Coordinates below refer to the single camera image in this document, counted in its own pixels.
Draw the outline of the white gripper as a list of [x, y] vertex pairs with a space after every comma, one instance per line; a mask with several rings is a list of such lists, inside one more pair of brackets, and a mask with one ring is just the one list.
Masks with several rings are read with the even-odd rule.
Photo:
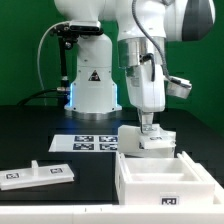
[[[143, 133], [142, 111], [160, 112], [165, 108], [164, 77], [160, 65], [155, 66], [152, 80], [150, 63], [126, 69], [126, 84], [130, 103], [137, 108], [140, 131]], [[145, 130], [153, 130], [154, 113], [147, 113]]]

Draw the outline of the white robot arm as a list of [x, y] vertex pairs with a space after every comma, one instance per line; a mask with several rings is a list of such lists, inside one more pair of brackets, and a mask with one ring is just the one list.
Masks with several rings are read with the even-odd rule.
[[137, 108], [140, 130], [153, 129], [153, 114], [165, 109], [164, 86], [188, 94], [192, 85], [168, 73], [167, 41], [200, 40], [215, 22], [213, 0], [54, 0], [66, 17], [66, 44], [77, 44], [77, 77], [65, 109], [104, 115], [121, 109], [112, 81], [112, 41], [101, 23], [118, 27], [118, 65], [125, 70], [128, 96]]

